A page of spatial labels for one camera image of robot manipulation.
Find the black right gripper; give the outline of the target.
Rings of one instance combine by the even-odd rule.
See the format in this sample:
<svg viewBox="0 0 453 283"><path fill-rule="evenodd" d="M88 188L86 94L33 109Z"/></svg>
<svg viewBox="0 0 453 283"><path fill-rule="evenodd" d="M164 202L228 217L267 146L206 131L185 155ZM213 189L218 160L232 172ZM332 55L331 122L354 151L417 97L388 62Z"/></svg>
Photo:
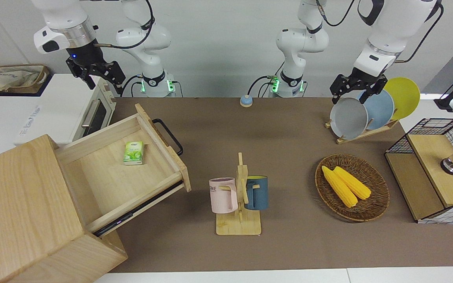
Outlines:
<svg viewBox="0 0 453 283"><path fill-rule="evenodd" d="M67 48L69 58L66 60L70 72L76 78L80 78L93 90L96 86L90 77L89 69L99 72L101 77L109 82L119 96L124 92L123 83L126 79L122 68L117 61L106 62L100 47L95 46L97 41L92 41L85 46Z"/></svg>

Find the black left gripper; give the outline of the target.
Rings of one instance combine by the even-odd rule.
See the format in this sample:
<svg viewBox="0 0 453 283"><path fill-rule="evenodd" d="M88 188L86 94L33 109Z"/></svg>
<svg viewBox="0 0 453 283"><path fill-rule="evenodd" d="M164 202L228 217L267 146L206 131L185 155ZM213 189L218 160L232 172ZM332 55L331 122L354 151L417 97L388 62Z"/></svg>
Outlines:
<svg viewBox="0 0 453 283"><path fill-rule="evenodd" d="M388 79L384 73L378 76L370 75L359 68L353 67L351 74L337 75L330 86L332 95L332 103L335 105L340 100L342 95L345 95L353 90L365 90L360 96L361 104L365 104L368 98L379 94L383 91Z"/></svg>

